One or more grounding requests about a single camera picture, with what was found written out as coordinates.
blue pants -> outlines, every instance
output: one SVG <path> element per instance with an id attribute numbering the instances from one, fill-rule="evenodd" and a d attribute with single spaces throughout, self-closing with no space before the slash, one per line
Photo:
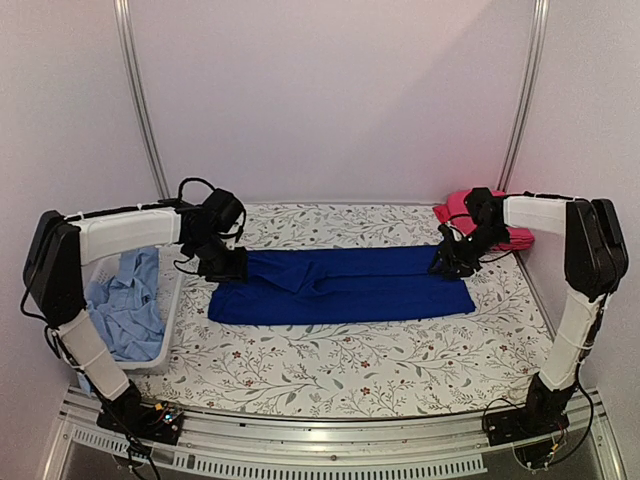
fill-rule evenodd
<path id="1" fill-rule="evenodd" d="M 236 325 L 386 322 L 470 313 L 462 280 L 429 275 L 437 247 L 249 252 L 246 284 L 221 284 L 209 318 Z"/>

white wall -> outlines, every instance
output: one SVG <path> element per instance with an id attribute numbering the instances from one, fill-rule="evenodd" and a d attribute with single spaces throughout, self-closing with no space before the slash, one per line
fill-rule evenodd
<path id="1" fill-rule="evenodd" d="M 172 189 L 433 201 L 495 184 L 533 1 L 131 2 Z"/>
<path id="2" fill-rule="evenodd" d="M 68 383 L 23 318 L 22 266 L 47 209 L 156 199 L 111 2 L 0 2 L 0 478 L 32 479 Z"/>
<path id="3" fill-rule="evenodd" d="M 606 197 L 620 217 L 630 270 L 589 357 L 624 456 L 640 472 L 640 3 L 552 2 L 533 107 L 511 191 Z M 561 241 L 538 236 L 527 260 L 546 306 L 563 306 Z"/>

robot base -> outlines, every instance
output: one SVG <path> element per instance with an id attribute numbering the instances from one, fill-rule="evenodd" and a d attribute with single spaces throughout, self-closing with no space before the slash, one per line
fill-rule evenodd
<path id="1" fill-rule="evenodd" d="M 560 428 L 567 429 L 569 419 L 562 413 L 556 418 L 540 418 L 532 421 L 523 408 L 488 414 L 482 420 L 482 429 L 487 434 L 489 445 L 503 445 L 528 438 L 547 435 Z"/>
<path id="2" fill-rule="evenodd" d="M 153 413 L 153 410 L 153 408 L 149 407 L 148 411 Z M 146 425 L 146 422 L 143 425 L 142 422 L 140 422 L 140 424 L 128 425 L 128 429 L 141 440 L 150 440 L 152 442 L 165 443 L 167 445 L 177 445 L 180 433 L 182 432 L 183 421 L 184 416 L 180 415 L 173 419 L 170 424 L 166 424 L 161 421 L 159 424 L 154 426 Z M 96 424 L 105 430 L 111 430 L 112 432 L 122 434 L 125 433 L 120 424 L 108 413 L 100 413 Z"/>

light blue cloth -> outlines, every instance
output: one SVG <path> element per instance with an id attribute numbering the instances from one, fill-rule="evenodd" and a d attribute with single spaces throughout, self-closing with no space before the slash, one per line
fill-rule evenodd
<path id="1" fill-rule="evenodd" d="M 106 283 L 90 282 L 87 310 L 100 337 L 120 362 L 147 362 L 160 354 L 158 249 L 140 248 L 120 256 L 120 270 Z"/>

metal frame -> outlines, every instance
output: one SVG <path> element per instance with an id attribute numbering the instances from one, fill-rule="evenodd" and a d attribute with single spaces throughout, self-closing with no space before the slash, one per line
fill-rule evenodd
<path id="1" fill-rule="evenodd" d="M 140 74 L 140 65 L 136 53 L 133 25 L 131 22 L 131 13 L 129 10 L 128 0 L 114 0 L 116 21 L 118 24 L 118 33 L 120 35 L 120 44 L 122 46 L 122 55 L 125 64 L 125 70 L 129 79 L 129 87 L 131 89 L 131 97 L 136 109 L 136 116 L 142 134 L 142 140 L 149 161 L 149 169 L 153 180 L 161 198 L 169 198 L 170 190 L 164 173 L 164 167 L 158 152 L 158 146 L 153 134 L 151 118 L 147 108 L 147 102 L 144 95 L 144 88 Z M 498 180 L 498 190 L 506 191 L 509 187 L 511 176 L 515 167 L 520 144 L 524 134 L 524 128 L 529 115 L 529 108 L 533 98 L 533 91 L 538 76 L 540 59 L 542 57 L 542 49 L 544 46 L 545 30 L 547 25 L 547 15 L 549 11 L 549 0 L 536 0 L 533 12 L 533 22 L 531 27 L 531 40 L 529 43 L 529 51 L 527 54 L 527 64 L 525 69 L 524 81 L 520 92 L 518 109 L 511 131 L 511 138 L 507 148 L 502 171 Z"/>
<path id="2" fill-rule="evenodd" d="M 626 476 L 604 407 L 596 391 L 590 395 L 596 404 L 594 439 L 603 475 L 608 480 L 623 480 Z M 49 462 L 45 480 L 60 478 L 73 442 L 126 457 L 124 437 L 96 427 L 99 409 L 96 399 L 69 389 L 51 455 L 55 461 Z M 572 430 L 583 428 L 589 420 L 589 404 L 584 397 L 575 396 L 567 413 Z M 459 478 L 461 465 L 473 464 L 470 470 L 480 473 L 485 468 L 483 454 L 512 448 L 512 444 L 490 447 L 481 419 L 480 411 L 438 417 L 318 420 L 187 409 L 178 445 L 153 444 L 153 455 L 163 468 L 228 479 L 262 478 L 262 472 L 266 473 L 263 478 L 272 480 L 381 479 L 386 478 L 384 472 L 394 472 L 388 478 L 399 480 Z M 455 470 L 448 475 L 445 465 Z M 440 466 L 442 473 L 416 476 L 423 468 L 433 472 Z M 253 469 L 256 475 L 241 473 L 240 467 L 246 472 Z"/>
<path id="3" fill-rule="evenodd" d="M 131 14 L 129 12 L 128 0 L 114 0 L 116 10 L 116 22 L 118 24 L 118 33 L 120 34 L 120 45 L 122 47 L 122 56 L 124 65 L 129 79 L 129 88 L 131 89 L 131 98 L 136 109 L 138 125 L 142 134 L 147 159 L 149 161 L 149 169 L 156 184 L 158 195 L 160 198 L 166 199 L 171 196 L 169 184 L 164 174 L 164 168 L 158 153 L 158 146 L 153 135 L 151 127 L 151 118 L 147 110 L 147 102 L 142 88 L 142 79 L 140 77 L 140 65 L 138 64 L 138 56 L 136 54 L 135 43 L 133 39 L 133 26 L 131 24 Z"/>
<path id="4" fill-rule="evenodd" d="M 509 182 L 511 181 L 511 176 L 513 175 L 513 169 L 515 168 L 518 151 L 520 150 L 520 144 L 522 143 L 522 137 L 524 135 L 524 128 L 527 123 L 527 117 L 529 116 L 529 107 L 531 106 L 531 100 L 533 99 L 536 79 L 538 78 L 548 13 L 549 0 L 536 0 L 524 82 L 522 83 L 518 110 L 513 124 L 513 129 L 511 131 L 507 155 L 504 160 L 504 165 L 502 166 L 500 179 L 498 180 L 498 190 L 507 191 L 509 188 Z"/>

